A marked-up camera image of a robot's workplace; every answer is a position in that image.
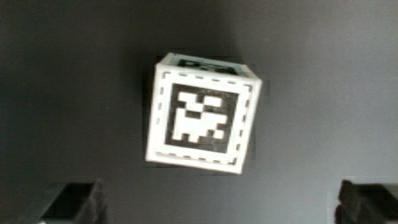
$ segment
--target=dark gray surface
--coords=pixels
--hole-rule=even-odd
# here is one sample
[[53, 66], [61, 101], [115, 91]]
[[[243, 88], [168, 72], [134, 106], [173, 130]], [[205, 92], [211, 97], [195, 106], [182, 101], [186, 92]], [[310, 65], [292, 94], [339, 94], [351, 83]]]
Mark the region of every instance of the dark gray surface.
[[[394, 0], [1, 1], [0, 223], [49, 182], [101, 178], [109, 223], [330, 224], [340, 179], [398, 180], [396, 11]], [[141, 160], [168, 51], [269, 79], [241, 176]]]

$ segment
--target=box side face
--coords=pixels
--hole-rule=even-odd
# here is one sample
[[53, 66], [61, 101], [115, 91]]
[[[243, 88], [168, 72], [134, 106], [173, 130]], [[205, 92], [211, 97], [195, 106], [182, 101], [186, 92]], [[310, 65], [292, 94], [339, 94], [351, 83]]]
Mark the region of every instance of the box side face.
[[166, 65], [232, 76], [248, 77], [239, 64], [181, 54], [170, 53], [170, 55]]
[[257, 80], [156, 66], [145, 160], [239, 174]]

